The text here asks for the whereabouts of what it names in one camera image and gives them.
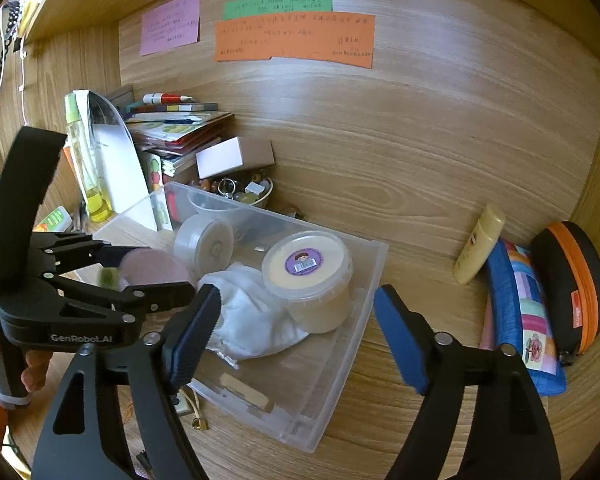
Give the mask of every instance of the orange paper note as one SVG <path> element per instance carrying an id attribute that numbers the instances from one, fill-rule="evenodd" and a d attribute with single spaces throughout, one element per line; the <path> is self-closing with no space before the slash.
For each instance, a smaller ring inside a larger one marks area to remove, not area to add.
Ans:
<path id="1" fill-rule="evenodd" d="M 277 12 L 216 23 L 216 61 L 297 57 L 371 68 L 376 17 Z"/>

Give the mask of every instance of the blue gripper pad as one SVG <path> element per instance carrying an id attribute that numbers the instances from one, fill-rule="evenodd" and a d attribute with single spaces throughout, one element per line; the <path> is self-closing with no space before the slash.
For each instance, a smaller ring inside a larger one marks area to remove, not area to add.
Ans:
<path id="1" fill-rule="evenodd" d="M 383 285 L 374 296 L 376 319 L 384 333 L 389 350 L 394 356 L 405 384 L 412 386 L 420 395 L 424 395 L 429 387 L 429 378 L 424 364 L 424 352 L 408 329 L 405 316 L 412 316 L 390 285 Z"/>
<path id="2" fill-rule="evenodd" d="M 162 363 L 172 394 L 191 381 L 220 317 L 220 291 L 213 285 L 200 288 L 186 310 L 171 317 L 162 331 Z"/>

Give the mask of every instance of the tag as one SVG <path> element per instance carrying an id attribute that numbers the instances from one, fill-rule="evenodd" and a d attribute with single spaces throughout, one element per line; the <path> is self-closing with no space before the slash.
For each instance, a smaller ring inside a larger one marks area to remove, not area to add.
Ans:
<path id="1" fill-rule="evenodd" d="M 300 249 L 286 259 L 285 269 L 292 276 L 305 276 L 318 270 L 323 261 L 318 249 Z"/>
<path id="2" fill-rule="evenodd" d="M 257 184 L 256 182 L 250 182 L 249 185 L 244 188 L 245 191 L 250 191 L 254 195 L 257 195 L 257 196 L 260 196 L 264 192 L 265 189 L 267 189 L 267 188 L 264 186 L 261 186 L 260 184 Z"/>
<path id="3" fill-rule="evenodd" d="M 573 327 L 580 328 L 582 326 L 582 303 L 578 290 L 571 293 L 571 307 L 573 309 Z"/>

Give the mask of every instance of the human hand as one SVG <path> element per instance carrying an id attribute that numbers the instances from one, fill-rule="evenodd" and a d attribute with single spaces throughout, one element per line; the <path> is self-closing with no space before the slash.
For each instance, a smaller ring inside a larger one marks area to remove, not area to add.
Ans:
<path id="1" fill-rule="evenodd" d="M 49 361 L 54 353 L 42 350 L 29 350 L 25 354 L 27 368 L 22 372 L 20 380 L 28 392 L 41 390 L 46 382 Z"/>

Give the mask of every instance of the book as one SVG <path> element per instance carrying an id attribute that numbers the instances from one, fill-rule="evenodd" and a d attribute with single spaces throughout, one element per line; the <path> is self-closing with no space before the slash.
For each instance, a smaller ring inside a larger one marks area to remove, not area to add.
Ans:
<path id="1" fill-rule="evenodd" d="M 148 148 L 159 155 L 187 155 L 200 144 L 209 142 L 214 137 L 220 137 L 224 132 L 222 123 L 209 124 L 205 128 L 200 128 L 192 134 L 186 136 L 181 144 L 171 142 L 155 142 Z"/>
<path id="2" fill-rule="evenodd" d="M 144 170 L 144 177 L 146 179 L 146 186 L 149 193 L 152 193 L 162 187 L 164 180 L 162 178 L 162 161 L 157 155 L 151 153 L 138 153 L 140 158 L 140 164 Z M 167 206 L 167 199 L 162 194 L 151 195 L 151 206 L 154 210 L 155 221 L 161 229 L 173 230 L 171 220 L 169 217 L 169 209 Z"/>
<path id="3" fill-rule="evenodd" d="M 192 180 L 198 183 L 198 167 L 195 164 L 192 164 L 188 168 L 181 170 L 174 174 L 173 176 L 167 175 L 166 173 L 162 174 L 162 181 L 166 184 L 167 182 L 179 182 L 181 184 L 189 184 Z"/>
<path id="4" fill-rule="evenodd" d="M 132 104 L 127 111 L 130 114 L 153 112 L 215 112 L 218 111 L 218 103 L 187 103 L 179 105 Z"/>
<path id="5" fill-rule="evenodd" d="M 162 172 L 169 176 L 173 176 L 174 174 L 178 173 L 178 170 L 183 170 L 193 166 L 196 163 L 196 154 L 198 152 L 219 144 L 220 140 L 220 137 L 216 137 L 215 139 L 205 142 L 204 144 L 200 144 L 186 155 L 162 156 Z"/>
<path id="6" fill-rule="evenodd" d="M 202 122 L 196 124 L 167 124 L 157 121 L 155 123 L 131 123 L 127 126 L 134 140 L 139 144 L 151 144 L 154 141 L 181 144 L 181 139 L 189 134 L 232 115 L 228 112 L 199 112 L 197 116 L 202 119 Z"/>
<path id="7" fill-rule="evenodd" d="M 147 112 L 141 114 L 125 114 L 125 123 L 155 123 L 155 122 L 189 121 L 201 123 L 202 118 L 191 112 Z"/>

